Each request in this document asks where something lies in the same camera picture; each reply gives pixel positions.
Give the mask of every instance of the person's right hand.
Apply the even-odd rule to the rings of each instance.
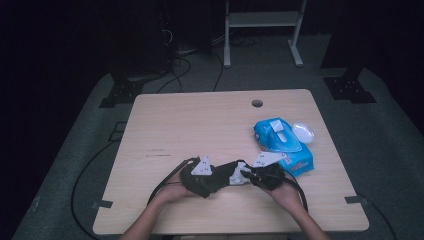
[[[268,191],[265,189],[263,190],[268,193],[278,205],[280,205],[289,213],[296,211],[298,208],[303,208],[299,193],[292,185],[288,183],[283,182],[280,187],[274,189],[273,191]]]

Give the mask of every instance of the floor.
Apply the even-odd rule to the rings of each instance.
[[[352,104],[332,98],[323,78],[340,76],[345,69],[320,69],[329,37],[300,36],[298,47],[303,67],[294,64],[287,45],[289,36],[254,38],[257,44],[233,47],[232,66],[228,69],[222,68],[223,48],[217,46],[213,49],[216,55],[192,54],[175,61],[175,75],[187,71],[179,78],[180,84],[171,81],[165,86],[175,78],[170,73],[145,84],[142,93],[309,89],[355,190],[367,199],[363,207],[370,221],[369,229],[331,232],[330,236],[393,239],[391,226],[399,239],[420,239],[424,236],[423,136],[391,97],[384,82],[367,69],[359,81],[376,103]],[[118,237],[89,236],[93,235],[96,203],[102,199],[119,148],[118,142],[110,143],[109,139],[122,135],[132,107],[116,104],[99,108],[112,86],[110,75],[99,79],[14,239]],[[288,236],[304,239],[301,233]]]

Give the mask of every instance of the wooden table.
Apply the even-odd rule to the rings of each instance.
[[[253,100],[263,102],[254,107]],[[253,163],[260,152],[253,126],[281,117],[304,122],[315,133],[308,145],[315,169],[298,177],[309,211],[325,231],[362,231],[369,226],[355,191],[308,90],[271,90],[140,95],[135,100],[103,196],[97,234],[120,234],[140,215],[156,187],[183,160],[208,156],[219,166],[237,159]],[[262,190],[230,186],[207,199],[186,198],[168,205],[157,234],[274,233],[300,231]]]

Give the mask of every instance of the forearm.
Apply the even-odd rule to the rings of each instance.
[[[147,240],[150,237],[161,210],[166,205],[166,201],[161,199],[153,199],[153,201],[147,205],[137,220],[125,231],[120,239],[137,239]]]
[[[289,213],[302,229],[308,240],[330,239],[304,208],[299,208]]]

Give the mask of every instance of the metal stand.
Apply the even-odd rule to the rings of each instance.
[[[231,67],[230,57],[230,28],[231,27],[295,27],[293,39],[288,41],[296,66],[303,66],[296,44],[302,25],[306,1],[302,0],[299,11],[289,12],[244,12],[230,13],[229,0],[226,1],[225,11],[225,45],[224,45],[224,67]]]

